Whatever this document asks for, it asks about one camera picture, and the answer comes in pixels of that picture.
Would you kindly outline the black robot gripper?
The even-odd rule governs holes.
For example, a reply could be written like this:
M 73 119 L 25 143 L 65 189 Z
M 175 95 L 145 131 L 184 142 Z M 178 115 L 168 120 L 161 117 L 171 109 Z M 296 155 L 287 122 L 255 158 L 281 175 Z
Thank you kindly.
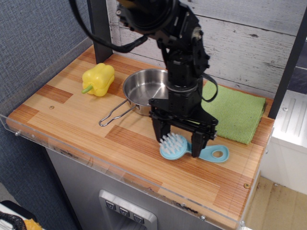
M 215 139 L 217 118 L 206 112 L 202 87 L 189 92 L 169 91 L 167 99 L 150 99 L 150 117 L 158 142 L 175 126 L 192 133 L 192 157 L 198 158 L 210 139 Z

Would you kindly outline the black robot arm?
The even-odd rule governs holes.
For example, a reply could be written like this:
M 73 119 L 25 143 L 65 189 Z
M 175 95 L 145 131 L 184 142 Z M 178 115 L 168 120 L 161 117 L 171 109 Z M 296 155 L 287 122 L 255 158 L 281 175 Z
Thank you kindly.
M 149 100 L 156 138 L 168 134 L 171 126 L 189 131 L 192 156 L 198 157 L 215 138 L 218 124 L 201 106 L 210 57 L 198 18 L 178 0 L 121 0 L 117 15 L 130 30 L 154 39 L 162 52 L 168 96 Z

